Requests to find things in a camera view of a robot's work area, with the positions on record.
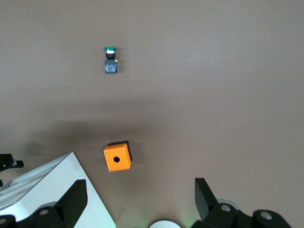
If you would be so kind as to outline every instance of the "black hole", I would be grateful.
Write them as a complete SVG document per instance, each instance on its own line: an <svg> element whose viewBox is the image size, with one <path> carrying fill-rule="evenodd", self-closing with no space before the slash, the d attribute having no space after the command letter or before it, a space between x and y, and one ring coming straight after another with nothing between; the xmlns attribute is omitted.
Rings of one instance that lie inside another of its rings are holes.
<svg viewBox="0 0 304 228"><path fill-rule="evenodd" d="M119 157L114 157L114 162L118 163L120 161Z"/></svg>

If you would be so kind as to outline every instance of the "gray wall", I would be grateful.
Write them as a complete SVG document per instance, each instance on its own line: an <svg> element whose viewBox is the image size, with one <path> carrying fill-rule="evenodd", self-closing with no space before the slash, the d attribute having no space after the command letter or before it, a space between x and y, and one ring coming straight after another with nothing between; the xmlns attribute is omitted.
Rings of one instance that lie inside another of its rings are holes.
<svg viewBox="0 0 304 228"><path fill-rule="evenodd" d="M303 61L302 0L2 0L0 151L26 167L1 178L74 150L118 228L189 227L195 177L300 228ZM109 173L124 139L132 168Z"/></svg>

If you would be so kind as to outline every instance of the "screw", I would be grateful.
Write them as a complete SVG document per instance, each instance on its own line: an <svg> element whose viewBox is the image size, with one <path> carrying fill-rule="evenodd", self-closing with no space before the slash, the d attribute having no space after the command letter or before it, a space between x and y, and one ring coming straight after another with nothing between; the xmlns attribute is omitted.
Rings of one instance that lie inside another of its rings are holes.
<svg viewBox="0 0 304 228"><path fill-rule="evenodd" d="M221 208L223 211L227 211L227 212L231 211L231 208L230 208L228 205L226 205L226 204L223 204L220 208Z"/></svg>
<svg viewBox="0 0 304 228"><path fill-rule="evenodd" d="M7 221L7 219L6 219L6 218L1 218L1 219L0 219L0 225L2 225L2 224L4 224L4 223L6 223L6 221Z"/></svg>
<svg viewBox="0 0 304 228"><path fill-rule="evenodd" d="M46 215L46 214L48 214L48 210L47 209L42 210L42 211L39 212L39 215Z"/></svg>
<svg viewBox="0 0 304 228"><path fill-rule="evenodd" d="M261 216L262 216L263 218L267 219L267 220L272 220L271 214L269 214L269 213L266 212L266 211L262 211L262 212L261 212Z"/></svg>

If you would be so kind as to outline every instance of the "white round object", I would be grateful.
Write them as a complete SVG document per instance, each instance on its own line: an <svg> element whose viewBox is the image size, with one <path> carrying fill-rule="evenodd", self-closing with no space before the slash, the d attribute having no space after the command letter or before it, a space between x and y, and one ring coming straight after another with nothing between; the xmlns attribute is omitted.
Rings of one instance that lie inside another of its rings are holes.
<svg viewBox="0 0 304 228"><path fill-rule="evenodd" d="M169 220L160 220L157 222L154 222L149 228L181 228L179 225L177 225L175 222L169 221Z"/></svg>

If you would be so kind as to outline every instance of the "beige background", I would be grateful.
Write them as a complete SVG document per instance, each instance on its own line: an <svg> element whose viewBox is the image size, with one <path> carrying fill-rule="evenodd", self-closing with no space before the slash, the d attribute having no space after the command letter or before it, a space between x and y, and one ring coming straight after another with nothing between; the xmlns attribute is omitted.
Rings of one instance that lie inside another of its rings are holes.
<svg viewBox="0 0 304 228"><path fill-rule="evenodd" d="M74 150L118 228L189 228L195 177L301 228L303 62L302 0L2 0L0 151L26 167L0 177ZM125 139L132 167L109 173Z"/></svg>

